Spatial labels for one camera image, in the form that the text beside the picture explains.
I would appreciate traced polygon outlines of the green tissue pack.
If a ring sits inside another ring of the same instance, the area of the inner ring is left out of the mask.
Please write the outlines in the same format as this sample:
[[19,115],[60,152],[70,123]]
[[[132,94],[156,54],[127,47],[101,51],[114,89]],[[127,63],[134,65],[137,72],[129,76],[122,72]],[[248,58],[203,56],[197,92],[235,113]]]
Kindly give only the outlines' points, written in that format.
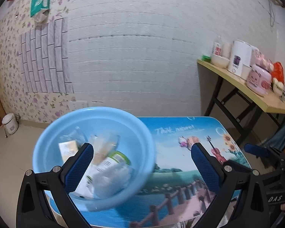
[[31,0],[30,17],[36,17],[49,10],[50,0]]

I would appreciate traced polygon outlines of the pink earbud case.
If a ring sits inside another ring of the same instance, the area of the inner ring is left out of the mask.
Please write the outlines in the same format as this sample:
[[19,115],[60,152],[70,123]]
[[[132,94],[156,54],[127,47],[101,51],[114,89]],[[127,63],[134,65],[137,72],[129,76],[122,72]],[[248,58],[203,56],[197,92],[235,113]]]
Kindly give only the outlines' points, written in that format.
[[188,150],[190,151],[192,149],[192,146],[195,144],[195,143],[198,143],[200,140],[198,137],[196,136],[190,136],[187,138],[187,148]]

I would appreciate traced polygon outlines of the printed folding table top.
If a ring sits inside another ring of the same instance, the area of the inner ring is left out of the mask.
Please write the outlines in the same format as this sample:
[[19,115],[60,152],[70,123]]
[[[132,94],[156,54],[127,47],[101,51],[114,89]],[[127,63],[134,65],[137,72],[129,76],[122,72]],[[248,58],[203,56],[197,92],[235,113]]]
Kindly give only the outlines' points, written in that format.
[[[240,148],[233,144],[228,146],[224,136],[227,134],[223,125],[212,117],[141,117],[149,129],[156,148],[156,160],[152,174],[144,187],[124,203],[101,211],[80,211],[84,218],[94,226],[129,227],[132,222],[140,222],[150,227],[147,219],[150,207],[159,206],[159,224],[170,225],[191,219],[199,211],[197,193],[202,185],[202,177],[195,166],[191,153],[180,147],[178,138],[196,136],[203,147],[211,152],[219,149],[221,155],[244,166],[249,163]],[[178,188],[189,187],[192,201],[192,213],[169,215],[163,204],[165,194],[173,196]]]

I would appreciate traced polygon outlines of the clear bag of snacks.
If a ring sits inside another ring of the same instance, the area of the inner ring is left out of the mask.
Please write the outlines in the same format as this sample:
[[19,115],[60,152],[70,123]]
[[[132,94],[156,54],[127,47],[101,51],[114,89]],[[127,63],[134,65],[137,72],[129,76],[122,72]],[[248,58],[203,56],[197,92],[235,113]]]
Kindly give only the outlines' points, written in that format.
[[75,141],[77,148],[80,149],[84,143],[88,142],[88,139],[80,127],[75,127],[70,133],[64,134],[59,138],[59,143],[69,141]]

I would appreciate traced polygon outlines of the pink cartoon appliance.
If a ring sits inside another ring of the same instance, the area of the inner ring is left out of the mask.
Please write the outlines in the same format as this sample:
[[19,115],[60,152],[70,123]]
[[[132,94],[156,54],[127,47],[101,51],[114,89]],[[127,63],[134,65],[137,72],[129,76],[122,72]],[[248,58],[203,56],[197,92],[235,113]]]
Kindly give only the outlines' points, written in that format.
[[246,85],[254,93],[264,97],[267,95],[272,82],[271,72],[274,70],[273,63],[257,49],[252,51],[251,70],[246,80]]

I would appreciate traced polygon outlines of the hello kitty figurine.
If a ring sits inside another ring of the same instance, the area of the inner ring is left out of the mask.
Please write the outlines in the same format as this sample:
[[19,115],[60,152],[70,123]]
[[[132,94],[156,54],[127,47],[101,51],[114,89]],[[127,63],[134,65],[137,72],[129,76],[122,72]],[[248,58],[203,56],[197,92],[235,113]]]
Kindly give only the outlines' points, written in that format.
[[187,139],[184,138],[183,136],[180,136],[178,138],[178,143],[179,143],[180,147],[183,147],[183,148],[187,148],[188,147]]

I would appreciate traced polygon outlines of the white electric kettle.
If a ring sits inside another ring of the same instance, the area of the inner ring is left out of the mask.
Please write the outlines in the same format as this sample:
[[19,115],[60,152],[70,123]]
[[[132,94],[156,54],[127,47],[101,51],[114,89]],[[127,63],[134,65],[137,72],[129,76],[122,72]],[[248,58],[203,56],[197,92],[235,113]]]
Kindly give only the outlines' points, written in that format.
[[227,70],[240,77],[243,66],[250,65],[253,50],[258,50],[258,48],[245,41],[234,40],[230,54],[230,63]]

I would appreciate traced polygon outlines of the white bowl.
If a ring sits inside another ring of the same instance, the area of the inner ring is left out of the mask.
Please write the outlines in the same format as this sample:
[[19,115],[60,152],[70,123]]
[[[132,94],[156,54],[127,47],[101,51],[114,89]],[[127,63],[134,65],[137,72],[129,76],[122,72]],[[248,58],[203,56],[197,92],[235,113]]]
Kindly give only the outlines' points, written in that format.
[[228,58],[224,58],[219,55],[212,54],[211,55],[211,64],[219,67],[219,68],[227,68],[230,63]]

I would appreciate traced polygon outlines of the light blue plastic basin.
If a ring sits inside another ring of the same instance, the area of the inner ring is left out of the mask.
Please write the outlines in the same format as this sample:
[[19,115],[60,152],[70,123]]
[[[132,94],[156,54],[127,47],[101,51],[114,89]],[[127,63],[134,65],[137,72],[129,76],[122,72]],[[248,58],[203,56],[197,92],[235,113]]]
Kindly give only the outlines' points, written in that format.
[[156,148],[149,129],[134,115],[93,107],[63,115],[39,137],[33,152],[36,173],[51,171],[90,149],[62,177],[80,211],[101,211],[136,195],[152,174]]

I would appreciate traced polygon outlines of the white rice cooker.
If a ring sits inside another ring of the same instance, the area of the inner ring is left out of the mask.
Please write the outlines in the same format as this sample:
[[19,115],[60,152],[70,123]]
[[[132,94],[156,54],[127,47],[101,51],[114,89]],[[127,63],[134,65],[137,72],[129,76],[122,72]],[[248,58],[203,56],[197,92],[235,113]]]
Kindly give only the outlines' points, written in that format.
[[13,113],[6,114],[2,118],[2,125],[9,135],[14,134],[18,130],[18,121]]

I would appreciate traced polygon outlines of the small yellow white box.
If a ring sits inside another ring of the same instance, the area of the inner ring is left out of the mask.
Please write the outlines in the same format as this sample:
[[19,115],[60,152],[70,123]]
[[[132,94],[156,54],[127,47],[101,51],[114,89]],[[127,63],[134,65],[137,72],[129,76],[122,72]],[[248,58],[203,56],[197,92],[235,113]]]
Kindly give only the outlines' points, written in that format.
[[68,160],[68,158],[73,157],[78,151],[77,141],[75,140],[68,142],[61,142],[58,144],[58,146],[63,163],[65,163]]

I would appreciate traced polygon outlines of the clear box of floss picks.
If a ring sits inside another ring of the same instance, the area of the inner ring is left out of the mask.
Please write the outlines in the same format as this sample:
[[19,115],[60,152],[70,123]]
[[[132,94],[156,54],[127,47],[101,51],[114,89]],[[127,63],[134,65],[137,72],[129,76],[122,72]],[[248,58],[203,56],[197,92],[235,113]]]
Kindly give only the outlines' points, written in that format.
[[126,188],[132,177],[132,167],[116,164],[93,175],[93,191],[99,199],[106,199]]

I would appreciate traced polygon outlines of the clear box of toothpicks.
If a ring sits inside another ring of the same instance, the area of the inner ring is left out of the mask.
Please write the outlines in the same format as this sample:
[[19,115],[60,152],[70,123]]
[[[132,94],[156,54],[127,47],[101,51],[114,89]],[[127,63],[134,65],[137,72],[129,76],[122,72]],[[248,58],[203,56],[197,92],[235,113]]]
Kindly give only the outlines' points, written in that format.
[[94,150],[92,164],[97,166],[104,161],[116,149],[119,141],[120,136],[114,133],[92,135],[88,141]]

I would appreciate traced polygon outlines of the red bag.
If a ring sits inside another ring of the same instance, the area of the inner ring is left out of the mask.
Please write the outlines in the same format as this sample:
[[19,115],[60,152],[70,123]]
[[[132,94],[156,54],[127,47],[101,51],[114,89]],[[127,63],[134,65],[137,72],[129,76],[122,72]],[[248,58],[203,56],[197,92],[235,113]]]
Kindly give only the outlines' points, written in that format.
[[275,62],[273,67],[274,70],[271,72],[272,79],[276,78],[277,81],[285,84],[283,65],[280,62]]

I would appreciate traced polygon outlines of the small green box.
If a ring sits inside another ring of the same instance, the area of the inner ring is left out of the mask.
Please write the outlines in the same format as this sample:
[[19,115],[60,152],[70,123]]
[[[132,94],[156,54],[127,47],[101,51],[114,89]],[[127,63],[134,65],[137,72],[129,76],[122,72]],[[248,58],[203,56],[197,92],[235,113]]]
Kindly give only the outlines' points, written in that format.
[[210,62],[211,61],[211,57],[207,56],[207,55],[202,55],[201,60],[202,61],[206,61],[206,62]]

